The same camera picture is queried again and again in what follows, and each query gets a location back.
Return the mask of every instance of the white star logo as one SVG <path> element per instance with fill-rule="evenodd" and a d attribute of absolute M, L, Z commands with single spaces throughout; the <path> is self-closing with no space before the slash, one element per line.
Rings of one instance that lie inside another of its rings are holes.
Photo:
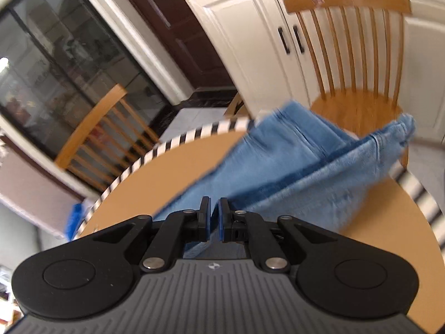
<path fill-rule="evenodd" d="M 218 264 L 217 262 L 213 262 L 211 264 L 208 264 L 207 267 L 209 269 L 216 270 L 216 269 L 219 269 L 221 267 L 221 265 Z"/>

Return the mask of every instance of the chair seat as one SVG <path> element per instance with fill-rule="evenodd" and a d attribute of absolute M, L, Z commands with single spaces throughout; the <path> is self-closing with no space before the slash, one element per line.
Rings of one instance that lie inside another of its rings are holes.
<path fill-rule="evenodd" d="M 335 91 L 327 94 L 326 100 L 320 96 L 312 103 L 311 111 L 326 118 L 342 129 L 355 133 L 358 137 L 365 137 L 371 132 L 383 128 L 390 121 L 397 119 L 402 109 L 397 105 L 392 107 L 392 99 L 374 92 L 346 89 L 346 93 Z M 408 165 L 408 149 L 400 162 L 404 167 Z"/>

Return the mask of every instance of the brown table surface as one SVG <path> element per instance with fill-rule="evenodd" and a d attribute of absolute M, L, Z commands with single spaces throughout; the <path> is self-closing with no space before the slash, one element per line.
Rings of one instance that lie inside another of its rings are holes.
<path fill-rule="evenodd" d="M 215 167 L 244 134 L 231 131 L 201 138 L 141 166 L 104 199 L 81 236 L 137 215 L 153 215 Z M 409 261 L 419 275 L 420 285 L 408 315 L 428 333 L 442 327 L 445 266 L 441 251 L 419 207 L 394 180 L 388 178 L 371 188 L 357 216 L 342 234 Z"/>

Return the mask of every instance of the chair leg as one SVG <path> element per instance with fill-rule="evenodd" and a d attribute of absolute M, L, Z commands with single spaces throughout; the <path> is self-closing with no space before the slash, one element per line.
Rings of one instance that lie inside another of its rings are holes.
<path fill-rule="evenodd" d="M 400 163 L 405 169 L 408 166 L 408 147 L 405 149 L 405 152 L 403 152 L 402 156 L 400 157 Z"/>

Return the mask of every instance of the sliding glass door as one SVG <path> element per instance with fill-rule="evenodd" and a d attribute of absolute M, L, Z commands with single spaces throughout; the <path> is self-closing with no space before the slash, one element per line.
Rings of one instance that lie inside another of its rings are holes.
<path fill-rule="evenodd" d="M 150 124 L 169 103 L 86 0 L 15 0 L 0 14 L 0 112 L 54 158 L 115 84 Z"/>

